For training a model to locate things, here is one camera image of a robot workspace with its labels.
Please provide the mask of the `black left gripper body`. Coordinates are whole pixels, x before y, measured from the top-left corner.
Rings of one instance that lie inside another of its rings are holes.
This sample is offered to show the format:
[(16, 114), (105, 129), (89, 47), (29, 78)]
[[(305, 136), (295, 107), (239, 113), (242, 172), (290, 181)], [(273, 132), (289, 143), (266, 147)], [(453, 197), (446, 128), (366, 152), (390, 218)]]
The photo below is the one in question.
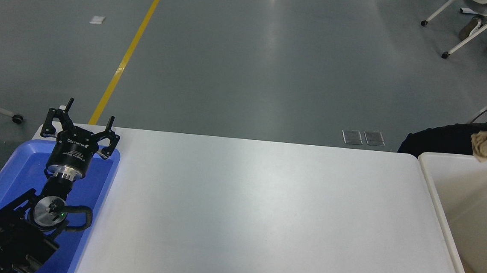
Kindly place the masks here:
[(56, 137), (56, 144), (46, 168), (54, 171), (65, 166), (76, 170), (77, 173), (86, 174), (97, 150), (98, 141), (94, 138), (93, 132), (78, 126), (62, 130)]

